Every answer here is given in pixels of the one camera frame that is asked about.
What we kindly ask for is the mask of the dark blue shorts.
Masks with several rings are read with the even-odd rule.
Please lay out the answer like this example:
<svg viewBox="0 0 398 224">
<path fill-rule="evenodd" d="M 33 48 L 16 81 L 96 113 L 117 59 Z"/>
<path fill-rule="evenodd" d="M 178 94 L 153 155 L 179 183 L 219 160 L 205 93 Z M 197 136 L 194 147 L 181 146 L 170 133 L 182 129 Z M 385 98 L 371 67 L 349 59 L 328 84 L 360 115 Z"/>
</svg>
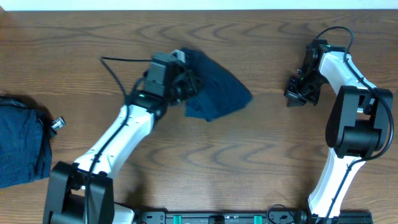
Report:
<svg viewBox="0 0 398 224">
<path fill-rule="evenodd" d="M 185 104 L 185 116 L 211 122 L 243 109 L 252 100 L 251 92 L 227 69 L 204 52 L 181 48 L 188 68 L 204 82 L 196 96 Z"/>
</svg>

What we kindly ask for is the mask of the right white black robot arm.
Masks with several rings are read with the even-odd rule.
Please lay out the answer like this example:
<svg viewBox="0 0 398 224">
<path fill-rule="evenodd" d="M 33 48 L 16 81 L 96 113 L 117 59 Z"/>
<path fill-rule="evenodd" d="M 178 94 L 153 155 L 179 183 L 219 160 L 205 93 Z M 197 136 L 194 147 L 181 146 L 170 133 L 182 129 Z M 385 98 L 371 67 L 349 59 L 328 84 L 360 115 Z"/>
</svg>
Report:
<svg viewBox="0 0 398 224">
<path fill-rule="evenodd" d="M 329 152 L 320 180 L 308 196 L 308 207 L 312 221 L 333 223 L 357 171 L 386 141 L 393 94 L 367 81 L 345 47 L 313 39 L 306 46 L 302 67 L 287 82 L 287 105 L 316 105 L 327 83 L 336 93 L 325 130 Z"/>
</svg>

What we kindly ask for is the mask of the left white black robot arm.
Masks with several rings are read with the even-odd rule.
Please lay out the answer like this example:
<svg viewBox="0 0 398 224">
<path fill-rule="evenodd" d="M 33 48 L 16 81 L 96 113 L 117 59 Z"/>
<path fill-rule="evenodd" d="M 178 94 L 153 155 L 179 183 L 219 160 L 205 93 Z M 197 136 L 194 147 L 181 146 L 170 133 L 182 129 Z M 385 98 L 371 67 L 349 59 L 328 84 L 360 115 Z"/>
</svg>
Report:
<svg viewBox="0 0 398 224">
<path fill-rule="evenodd" d="M 132 92 L 124 95 L 117 118 L 91 149 L 71 164 L 60 161 L 53 167 L 44 223 L 134 223 L 134 210 L 114 201 L 114 179 L 167 108 L 201 87 L 182 50 L 155 53 L 149 62 Z"/>
</svg>

